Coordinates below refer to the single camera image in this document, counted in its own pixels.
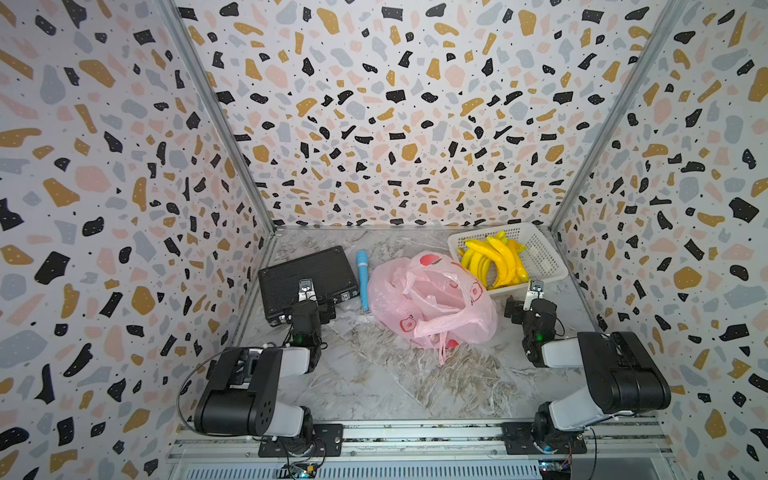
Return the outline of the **pink plastic bag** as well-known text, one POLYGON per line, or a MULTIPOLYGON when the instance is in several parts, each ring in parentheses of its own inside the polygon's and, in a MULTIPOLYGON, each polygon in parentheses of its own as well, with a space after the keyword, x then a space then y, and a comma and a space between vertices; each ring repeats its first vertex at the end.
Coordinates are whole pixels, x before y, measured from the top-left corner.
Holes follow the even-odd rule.
POLYGON ((372 315, 399 337, 437 352, 491 340, 499 318, 486 287, 451 257, 432 251, 376 266, 368 281, 372 315))

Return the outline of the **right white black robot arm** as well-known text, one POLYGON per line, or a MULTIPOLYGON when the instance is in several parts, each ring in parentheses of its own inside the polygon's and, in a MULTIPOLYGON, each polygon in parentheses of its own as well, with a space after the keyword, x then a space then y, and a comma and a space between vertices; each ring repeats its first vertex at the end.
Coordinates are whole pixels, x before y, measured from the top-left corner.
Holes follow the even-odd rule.
POLYGON ((573 446, 587 428, 617 416, 666 409, 671 388, 660 369, 630 331, 556 335, 557 306, 535 298, 508 299, 505 316, 523 330, 522 349, 538 368, 581 368, 586 385, 571 395, 545 402, 532 421, 530 439, 543 452, 573 446))

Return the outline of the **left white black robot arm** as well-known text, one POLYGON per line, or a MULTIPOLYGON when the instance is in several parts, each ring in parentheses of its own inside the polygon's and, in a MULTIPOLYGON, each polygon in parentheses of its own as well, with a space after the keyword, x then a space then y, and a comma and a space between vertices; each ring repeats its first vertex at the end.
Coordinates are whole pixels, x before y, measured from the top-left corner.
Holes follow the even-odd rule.
POLYGON ((230 347, 212 358, 208 383, 192 415, 194 431, 312 441, 310 410, 279 402, 278 388, 281 380, 316 369, 325 345, 322 326, 334 317, 334 306, 301 300, 289 309, 290 328, 283 344, 230 347))

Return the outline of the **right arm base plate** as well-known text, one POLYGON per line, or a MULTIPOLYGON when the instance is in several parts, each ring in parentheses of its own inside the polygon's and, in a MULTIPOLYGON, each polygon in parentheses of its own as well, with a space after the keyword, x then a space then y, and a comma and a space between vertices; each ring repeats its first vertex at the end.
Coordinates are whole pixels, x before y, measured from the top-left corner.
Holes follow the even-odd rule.
POLYGON ((501 439, 508 455, 585 454, 582 432, 563 432, 534 422, 501 424, 501 439))

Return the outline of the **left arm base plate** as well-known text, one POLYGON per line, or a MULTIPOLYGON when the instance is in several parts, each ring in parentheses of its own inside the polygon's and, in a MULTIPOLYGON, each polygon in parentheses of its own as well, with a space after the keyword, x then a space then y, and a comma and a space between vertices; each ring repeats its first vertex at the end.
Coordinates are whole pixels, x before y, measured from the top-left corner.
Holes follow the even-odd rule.
POLYGON ((334 458, 341 455, 344 425, 321 423, 303 427, 295 437, 269 436, 261 439, 259 458, 334 458))

